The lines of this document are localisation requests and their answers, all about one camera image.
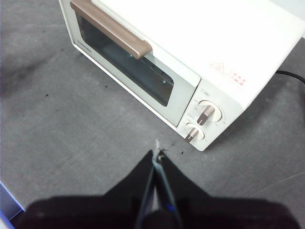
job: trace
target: gray floor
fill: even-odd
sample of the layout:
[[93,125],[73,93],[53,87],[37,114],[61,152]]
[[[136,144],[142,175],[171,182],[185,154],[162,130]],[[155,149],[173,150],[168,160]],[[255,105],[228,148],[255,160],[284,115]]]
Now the gray floor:
[[[305,228],[305,86],[298,80],[274,76],[202,153],[73,48],[57,1],[6,0],[1,9],[1,180],[24,207],[54,195],[105,193],[159,139],[211,195],[280,201]],[[304,39],[281,69],[305,76]]]

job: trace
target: toaster oven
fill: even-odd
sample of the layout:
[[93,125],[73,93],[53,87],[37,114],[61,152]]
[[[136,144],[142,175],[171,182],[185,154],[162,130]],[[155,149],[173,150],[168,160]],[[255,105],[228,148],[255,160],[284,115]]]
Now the toaster oven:
[[201,151],[251,104],[305,30],[267,0],[60,5],[74,47]]

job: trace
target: black cable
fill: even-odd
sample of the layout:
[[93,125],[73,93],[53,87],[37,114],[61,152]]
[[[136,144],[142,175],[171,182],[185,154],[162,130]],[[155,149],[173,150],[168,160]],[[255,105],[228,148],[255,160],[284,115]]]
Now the black cable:
[[302,81],[304,84],[305,84],[305,78],[297,75],[297,74],[294,74],[294,73],[290,73],[290,72],[286,72],[286,71],[281,71],[281,70],[277,70],[275,73],[277,74],[282,74],[282,75],[289,75],[289,76],[292,76],[300,81]]

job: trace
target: glass window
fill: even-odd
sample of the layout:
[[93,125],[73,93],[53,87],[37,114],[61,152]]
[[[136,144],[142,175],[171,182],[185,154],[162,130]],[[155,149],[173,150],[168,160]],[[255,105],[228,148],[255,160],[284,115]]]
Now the glass window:
[[81,37],[96,52],[124,73],[163,106],[173,90],[172,78],[145,57],[135,59],[82,16],[76,14]]

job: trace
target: oven door handle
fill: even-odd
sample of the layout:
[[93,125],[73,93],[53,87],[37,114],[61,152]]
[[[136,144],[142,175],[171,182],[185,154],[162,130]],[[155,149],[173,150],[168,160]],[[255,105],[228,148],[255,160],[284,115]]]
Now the oven door handle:
[[153,50],[148,42],[142,41],[135,36],[128,29],[91,3],[90,0],[73,0],[70,2],[70,5],[76,13],[90,22],[99,31],[103,32],[134,58],[140,59]]

